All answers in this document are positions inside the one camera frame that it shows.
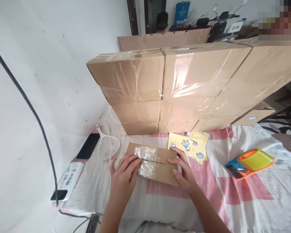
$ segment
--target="hand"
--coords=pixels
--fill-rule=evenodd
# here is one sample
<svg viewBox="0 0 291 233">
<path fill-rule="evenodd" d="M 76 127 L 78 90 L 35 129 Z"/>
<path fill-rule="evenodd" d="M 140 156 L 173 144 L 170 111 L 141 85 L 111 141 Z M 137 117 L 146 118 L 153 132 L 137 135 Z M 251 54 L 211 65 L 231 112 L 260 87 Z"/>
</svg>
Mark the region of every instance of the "hand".
<svg viewBox="0 0 291 233">
<path fill-rule="evenodd" d="M 177 147 L 170 147 L 170 149 L 177 152 L 178 158 L 173 160 L 169 159 L 168 162 L 172 164 L 179 164 L 182 168 L 182 173 L 178 172 L 177 170 L 173 170 L 173 174 L 179 181 L 181 187 L 188 193 L 188 195 L 191 195 L 199 187 L 194 179 L 191 167 L 187 161 L 187 157 L 184 151 L 178 149 Z"/>
<path fill-rule="evenodd" d="M 111 174 L 111 188 L 109 202 L 123 211 L 133 193 L 136 184 L 138 165 L 141 159 L 137 155 L 125 155 L 114 168 L 117 156 L 111 160 L 109 170 Z"/>
</svg>

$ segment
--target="slotted spatula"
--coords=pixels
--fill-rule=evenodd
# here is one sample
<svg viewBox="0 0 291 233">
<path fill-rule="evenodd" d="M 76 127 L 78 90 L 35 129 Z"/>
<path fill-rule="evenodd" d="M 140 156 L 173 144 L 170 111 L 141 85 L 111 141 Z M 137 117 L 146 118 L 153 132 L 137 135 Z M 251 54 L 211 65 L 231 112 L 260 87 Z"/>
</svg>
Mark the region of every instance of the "slotted spatula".
<svg viewBox="0 0 291 233">
<path fill-rule="evenodd" d="M 99 156 L 102 160 L 107 160 L 119 150 L 120 141 L 101 132 L 99 125 L 96 125 L 96 129 L 100 135 Z"/>
</svg>

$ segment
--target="white bed sheet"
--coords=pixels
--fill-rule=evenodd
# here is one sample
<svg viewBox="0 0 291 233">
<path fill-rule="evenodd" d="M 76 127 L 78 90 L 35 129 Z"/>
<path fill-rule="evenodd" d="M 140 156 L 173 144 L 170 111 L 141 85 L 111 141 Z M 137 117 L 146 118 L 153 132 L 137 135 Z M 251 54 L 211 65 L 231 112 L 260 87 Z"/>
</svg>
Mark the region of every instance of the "white bed sheet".
<svg viewBox="0 0 291 233">
<path fill-rule="evenodd" d="M 129 142 L 167 148 L 168 135 L 127 136 L 109 106 L 99 125 L 103 133 L 115 136 L 124 156 Z M 233 232 L 291 232 L 291 154 L 259 125 L 229 126 L 209 131 L 208 161 L 192 159 L 194 177 L 214 209 Z M 224 164 L 252 148 L 275 158 L 275 165 L 245 180 L 235 181 Z M 103 213 L 109 198 L 110 161 L 102 161 L 95 148 L 63 211 L 75 214 Z M 123 219 L 168 223 L 182 230 L 203 231 L 199 215 L 181 188 L 137 178 L 136 187 Z"/>
</svg>

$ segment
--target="cable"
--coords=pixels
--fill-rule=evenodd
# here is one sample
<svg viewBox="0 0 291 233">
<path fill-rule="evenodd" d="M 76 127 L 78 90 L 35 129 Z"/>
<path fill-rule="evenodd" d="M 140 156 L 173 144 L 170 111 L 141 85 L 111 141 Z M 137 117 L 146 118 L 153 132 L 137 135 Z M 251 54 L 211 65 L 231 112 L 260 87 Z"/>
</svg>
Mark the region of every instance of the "cable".
<svg viewBox="0 0 291 233">
<path fill-rule="evenodd" d="M 52 170 L 53 170 L 53 176 L 54 176 L 54 182 L 55 182 L 55 199 L 56 199 L 56 206 L 58 206 L 58 187 L 57 187 L 57 178 L 56 178 L 56 172 L 55 172 L 55 166 L 54 166 L 54 162 L 53 162 L 53 157 L 52 157 L 52 153 L 51 153 L 51 149 L 49 147 L 49 143 L 48 143 L 48 140 L 46 138 L 46 134 L 45 134 L 45 131 L 44 131 L 44 128 L 43 128 L 43 125 L 40 121 L 40 118 L 39 116 L 37 115 L 35 109 L 33 108 L 32 104 L 30 103 L 28 97 L 26 96 L 26 94 L 24 93 L 23 89 L 21 88 L 21 86 L 19 85 L 19 83 L 17 82 L 17 80 L 15 79 L 14 75 L 12 74 L 12 72 L 10 71 L 10 69 L 8 68 L 8 66 L 6 65 L 6 63 L 4 62 L 4 60 L 2 59 L 1 55 L 0 55 L 0 64 L 2 65 L 2 67 L 4 68 L 4 70 L 6 71 L 6 73 L 9 75 L 10 79 L 13 81 L 13 83 L 15 84 L 15 86 L 17 87 L 17 89 L 19 90 L 19 92 L 21 93 L 22 97 L 24 98 L 24 100 L 26 101 L 26 103 L 28 104 L 30 110 L 32 111 L 33 115 L 36 117 L 36 120 L 40 126 L 40 129 L 42 131 L 42 134 L 43 134 L 43 138 L 44 138 L 44 141 L 45 141 L 45 145 L 47 147 L 47 150 L 48 150 L 48 155 L 49 155 L 49 159 L 50 159 L 50 162 L 51 162 L 51 166 L 52 166 Z M 86 220 L 84 222 L 86 222 L 87 220 L 91 219 L 93 216 L 91 217 L 86 217 L 86 216 L 77 216 L 77 215 L 72 215 L 72 214 L 67 214 L 67 213 L 64 213 L 62 212 L 61 210 L 59 210 L 59 212 L 63 215 L 68 215 L 68 216 L 71 216 L 71 217 L 83 217 L 83 218 L 86 218 Z"/>
</svg>

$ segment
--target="person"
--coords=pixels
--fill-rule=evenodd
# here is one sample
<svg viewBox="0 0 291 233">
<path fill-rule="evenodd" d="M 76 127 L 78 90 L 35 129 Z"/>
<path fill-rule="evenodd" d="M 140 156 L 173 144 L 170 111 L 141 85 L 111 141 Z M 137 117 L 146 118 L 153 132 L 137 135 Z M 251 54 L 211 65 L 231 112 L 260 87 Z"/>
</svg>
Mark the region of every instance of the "person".
<svg viewBox="0 0 291 233">
<path fill-rule="evenodd" d="M 230 232 L 197 185 L 185 153 L 176 147 L 170 147 L 170 149 L 177 152 L 178 158 L 168 161 L 172 164 L 178 164 L 182 168 L 182 173 L 173 170 L 173 175 L 192 199 L 204 231 L 206 233 Z M 127 154 L 119 161 L 115 169 L 116 159 L 117 157 L 111 161 L 109 166 L 111 174 L 110 197 L 103 215 L 100 233 L 118 232 L 120 220 L 136 184 L 138 166 L 141 162 L 137 155 Z"/>
</svg>

